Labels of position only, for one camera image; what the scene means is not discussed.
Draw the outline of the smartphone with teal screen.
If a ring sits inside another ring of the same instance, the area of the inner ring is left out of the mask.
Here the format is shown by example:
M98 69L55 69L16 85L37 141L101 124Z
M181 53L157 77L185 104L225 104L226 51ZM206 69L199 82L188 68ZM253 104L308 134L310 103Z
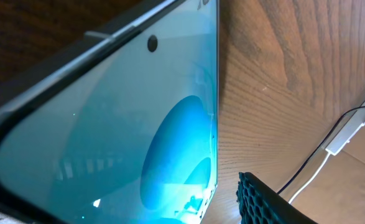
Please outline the smartphone with teal screen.
M0 212L200 223L218 186L219 2L145 1L0 102Z

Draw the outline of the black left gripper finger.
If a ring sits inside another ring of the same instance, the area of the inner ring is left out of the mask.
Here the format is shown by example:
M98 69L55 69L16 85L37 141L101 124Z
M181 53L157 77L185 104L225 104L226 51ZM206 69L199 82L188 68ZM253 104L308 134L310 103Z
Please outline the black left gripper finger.
M236 191L241 224L316 224L250 172L240 172Z

